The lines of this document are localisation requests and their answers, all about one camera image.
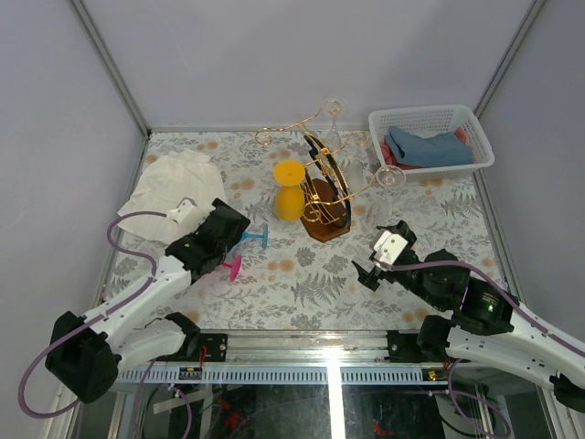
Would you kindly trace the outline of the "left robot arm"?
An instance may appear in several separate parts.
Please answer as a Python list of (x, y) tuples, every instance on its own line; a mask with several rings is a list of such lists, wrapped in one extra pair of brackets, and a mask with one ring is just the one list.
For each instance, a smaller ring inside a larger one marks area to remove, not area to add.
[(152, 273), (82, 316), (68, 311), (51, 335), (45, 367), (81, 402), (97, 401), (120, 373), (153, 359), (193, 359), (200, 329), (173, 312), (146, 318), (175, 294), (215, 271), (241, 240), (250, 220), (216, 198), (197, 228), (170, 243)]

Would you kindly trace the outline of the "pink plastic wine glass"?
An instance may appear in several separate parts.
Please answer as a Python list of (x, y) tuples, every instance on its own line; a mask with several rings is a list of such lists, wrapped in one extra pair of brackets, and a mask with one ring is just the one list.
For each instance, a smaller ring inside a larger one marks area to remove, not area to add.
[(229, 268), (229, 279), (234, 282), (238, 275), (242, 264), (242, 257), (236, 256), (233, 262), (223, 262), (221, 266)]

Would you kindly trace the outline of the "ribbed clear wine glass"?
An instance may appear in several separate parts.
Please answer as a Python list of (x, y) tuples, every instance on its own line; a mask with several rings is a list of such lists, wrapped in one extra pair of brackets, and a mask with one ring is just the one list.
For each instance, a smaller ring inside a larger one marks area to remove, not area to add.
[(342, 146), (337, 122), (346, 109), (347, 102), (344, 99), (333, 98), (324, 103), (324, 110), (331, 117), (331, 127), (324, 138), (324, 145), (331, 151), (337, 150)]

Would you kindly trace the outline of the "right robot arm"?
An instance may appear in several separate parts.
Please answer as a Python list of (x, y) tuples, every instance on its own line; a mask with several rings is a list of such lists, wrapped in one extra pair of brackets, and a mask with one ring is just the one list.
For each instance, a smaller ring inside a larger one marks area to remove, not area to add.
[(584, 344), (538, 317), (487, 274), (444, 249), (419, 259), (405, 221), (379, 227), (358, 281), (375, 291), (399, 284), (435, 309), (416, 333), (388, 333), (392, 362), (477, 362), (551, 391), (584, 410)]

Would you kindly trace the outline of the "blue plastic wine glass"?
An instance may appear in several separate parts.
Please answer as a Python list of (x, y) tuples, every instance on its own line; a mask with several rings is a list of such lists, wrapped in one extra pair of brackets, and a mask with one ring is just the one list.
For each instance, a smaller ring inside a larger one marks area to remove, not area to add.
[(251, 240), (251, 239), (261, 240), (261, 247), (263, 250), (266, 250), (268, 248), (268, 242), (269, 242), (269, 224), (268, 223), (264, 224), (264, 226), (262, 228), (262, 233), (251, 233), (251, 232), (244, 231), (240, 241), (244, 242), (245, 240)]

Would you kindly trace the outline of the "yellow plastic goblet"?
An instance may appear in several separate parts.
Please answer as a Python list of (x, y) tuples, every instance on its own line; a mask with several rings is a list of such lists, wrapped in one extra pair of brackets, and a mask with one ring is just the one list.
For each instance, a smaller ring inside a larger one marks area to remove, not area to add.
[(275, 209), (279, 219), (297, 221), (304, 211), (304, 193), (301, 183), (305, 169), (295, 160), (281, 161), (273, 170), (273, 176), (280, 185), (275, 198)]

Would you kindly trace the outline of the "gold wire wine glass rack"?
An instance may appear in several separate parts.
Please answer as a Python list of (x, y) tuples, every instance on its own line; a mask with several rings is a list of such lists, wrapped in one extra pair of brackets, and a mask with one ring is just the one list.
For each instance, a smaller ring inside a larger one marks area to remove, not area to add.
[(363, 187), (358, 191), (352, 192), (349, 188), (346, 170), (339, 165), (336, 157), (348, 147), (355, 133), (341, 138), (339, 149), (329, 150), (324, 145), (324, 138), (331, 127), (331, 117), (326, 114), (324, 103), (312, 116), (284, 127), (263, 127), (254, 136), (258, 145), (267, 146), (272, 143), (275, 134), (298, 131), (303, 135), (310, 160), (306, 163), (298, 161), (305, 169), (301, 183), (305, 204), (303, 215), (297, 221), (303, 224), (311, 238), (320, 242), (328, 242), (350, 231), (351, 202), (374, 185), (371, 177), (368, 182), (363, 180)]

